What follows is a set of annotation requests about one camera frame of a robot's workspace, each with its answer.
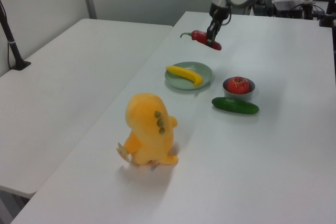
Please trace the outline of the dark robot gripper body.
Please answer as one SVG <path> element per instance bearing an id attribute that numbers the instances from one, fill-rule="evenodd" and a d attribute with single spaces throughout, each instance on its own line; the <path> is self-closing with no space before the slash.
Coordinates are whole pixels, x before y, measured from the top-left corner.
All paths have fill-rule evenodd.
<path id="1" fill-rule="evenodd" d="M 209 14 L 212 18 L 212 23 L 217 25 L 228 25 L 232 18 L 232 10 L 230 4 L 225 4 L 220 7 L 211 3 Z"/>

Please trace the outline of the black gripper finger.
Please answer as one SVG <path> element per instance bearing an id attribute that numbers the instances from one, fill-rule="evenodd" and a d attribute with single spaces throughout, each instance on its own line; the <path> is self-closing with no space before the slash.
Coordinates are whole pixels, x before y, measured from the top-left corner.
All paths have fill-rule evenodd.
<path id="1" fill-rule="evenodd" d="M 216 36 L 217 36 L 218 32 L 220 31 L 221 27 L 222 27 L 222 22 L 215 22 L 213 24 L 212 41 L 216 40 Z"/>
<path id="2" fill-rule="evenodd" d="M 207 32 L 206 32 L 206 44 L 208 46 L 212 46 L 214 41 L 215 41 L 215 37 L 216 37 L 216 33 L 215 33 L 215 22 L 211 21 L 209 27 L 207 28 Z"/>

